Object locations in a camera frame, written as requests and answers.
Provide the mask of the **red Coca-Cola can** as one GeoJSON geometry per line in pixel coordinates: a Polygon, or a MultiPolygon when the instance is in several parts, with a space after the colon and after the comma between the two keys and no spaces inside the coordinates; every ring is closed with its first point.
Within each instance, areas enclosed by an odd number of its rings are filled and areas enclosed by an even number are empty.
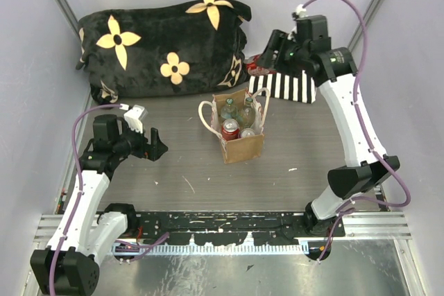
{"type": "Polygon", "coordinates": [[[257,60],[260,58],[260,56],[261,54],[253,55],[245,60],[244,64],[246,65],[246,71],[248,74],[251,76],[267,76],[269,74],[276,74],[277,71],[261,67],[257,64],[257,60]]]}

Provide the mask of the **clear glass soda bottle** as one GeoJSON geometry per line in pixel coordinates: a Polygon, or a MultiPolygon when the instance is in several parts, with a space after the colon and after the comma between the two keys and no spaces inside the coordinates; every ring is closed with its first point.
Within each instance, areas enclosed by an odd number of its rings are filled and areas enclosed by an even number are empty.
{"type": "Polygon", "coordinates": [[[242,129],[250,128],[255,122],[256,110],[254,106],[254,100],[251,97],[247,97],[244,102],[244,106],[238,113],[239,125],[242,129]]]}
{"type": "Polygon", "coordinates": [[[236,119],[238,116],[238,108],[233,98],[227,98],[225,104],[221,108],[220,118],[222,121],[226,119],[236,119]]]}

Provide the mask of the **purple Fanta can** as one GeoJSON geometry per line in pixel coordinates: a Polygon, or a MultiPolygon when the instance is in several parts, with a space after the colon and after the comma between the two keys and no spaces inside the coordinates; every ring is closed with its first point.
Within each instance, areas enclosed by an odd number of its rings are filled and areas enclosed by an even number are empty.
{"type": "Polygon", "coordinates": [[[246,137],[253,137],[255,136],[256,133],[252,128],[244,128],[240,133],[239,133],[239,137],[240,138],[246,138],[246,137]]]}

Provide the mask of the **red cola can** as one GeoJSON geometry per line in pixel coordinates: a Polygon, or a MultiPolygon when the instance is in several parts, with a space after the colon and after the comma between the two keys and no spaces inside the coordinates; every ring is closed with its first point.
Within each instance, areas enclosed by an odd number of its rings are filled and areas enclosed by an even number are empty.
{"type": "Polygon", "coordinates": [[[225,119],[221,126],[222,137],[226,141],[235,140],[239,137],[239,124],[235,119],[225,119]]]}

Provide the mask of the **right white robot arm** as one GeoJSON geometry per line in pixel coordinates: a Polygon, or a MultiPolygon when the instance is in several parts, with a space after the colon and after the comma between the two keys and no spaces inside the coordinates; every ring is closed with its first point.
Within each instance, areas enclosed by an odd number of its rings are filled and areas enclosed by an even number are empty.
{"type": "Polygon", "coordinates": [[[294,15],[295,29],[273,30],[257,63],[278,73],[313,79],[334,117],[345,155],[345,166],[327,174],[327,188],[305,207],[303,225],[320,236],[341,207],[364,196],[389,177],[388,167],[398,170],[397,156],[389,156],[380,143],[354,88],[357,66],[349,49],[333,49],[323,15],[294,15]]]}

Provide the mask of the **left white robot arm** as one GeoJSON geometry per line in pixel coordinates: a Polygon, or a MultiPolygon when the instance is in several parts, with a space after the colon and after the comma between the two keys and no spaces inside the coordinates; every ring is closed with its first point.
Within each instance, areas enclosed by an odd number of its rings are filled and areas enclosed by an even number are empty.
{"type": "Polygon", "coordinates": [[[94,118],[93,137],[76,165],[78,174],[65,213],[43,250],[34,250],[31,268],[45,295],[92,295],[100,267],[117,239],[133,237],[139,229],[131,204],[111,204],[92,223],[101,198],[117,167],[129,156],[152,162],[167,152],[158,130],[146,133],[141,116],[132,110],[123,117],[94,118]]]}

